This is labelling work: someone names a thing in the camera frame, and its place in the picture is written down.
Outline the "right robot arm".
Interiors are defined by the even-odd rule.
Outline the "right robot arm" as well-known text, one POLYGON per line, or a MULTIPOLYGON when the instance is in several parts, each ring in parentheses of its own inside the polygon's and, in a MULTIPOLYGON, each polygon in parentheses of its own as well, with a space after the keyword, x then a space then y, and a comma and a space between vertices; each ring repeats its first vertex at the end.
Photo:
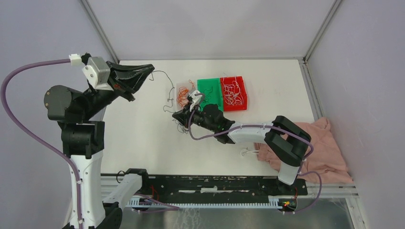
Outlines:
POLYGON ((311 136, 282 115, 271 123, 243 124, 227 119, 215 104, 206 105, 202 110, 188 104, 172 117, 187 130, 197 125, 211 131, 210 136, 222 144, 251 142, 267 145, 281 161, 276 189, 282 195, 295 189, 295 180, 306 153, 314 150, 311 136))

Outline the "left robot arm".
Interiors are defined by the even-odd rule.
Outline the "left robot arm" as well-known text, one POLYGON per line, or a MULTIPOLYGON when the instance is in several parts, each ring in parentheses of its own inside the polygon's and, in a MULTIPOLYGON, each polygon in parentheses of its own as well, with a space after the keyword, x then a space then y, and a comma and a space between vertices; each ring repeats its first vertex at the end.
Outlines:
POLYGON ((134 101, 134 94, 154 71, 152 64, 119 65, 101 57, 80 58, 89 88, 78 91, 66 86, 51 87, 44 96, 50 120, 61 129, 63 155, 70 165, 73 207, 68 229, 118 229, 123 209, 137 192, 149 191, 145 169, 129 169, 123 180, 102 197, 101 164, 105 148, 105 123, 93 117, 122 97, 134 101))

